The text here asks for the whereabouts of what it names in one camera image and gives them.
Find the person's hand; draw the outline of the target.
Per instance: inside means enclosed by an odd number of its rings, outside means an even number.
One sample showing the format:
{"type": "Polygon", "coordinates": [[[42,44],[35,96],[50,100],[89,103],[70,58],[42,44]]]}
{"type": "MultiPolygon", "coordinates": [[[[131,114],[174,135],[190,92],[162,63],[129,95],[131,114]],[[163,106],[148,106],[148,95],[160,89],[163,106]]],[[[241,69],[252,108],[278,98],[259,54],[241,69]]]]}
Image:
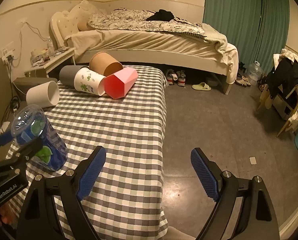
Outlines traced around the person's hand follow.
{"type": "Polygon", "coordinates": [[[11,209],[9,202],[6,202],[0,207],[0,219],[3,224],[11,226],[13,229],[17,228],[18,218],[11,209]]]}

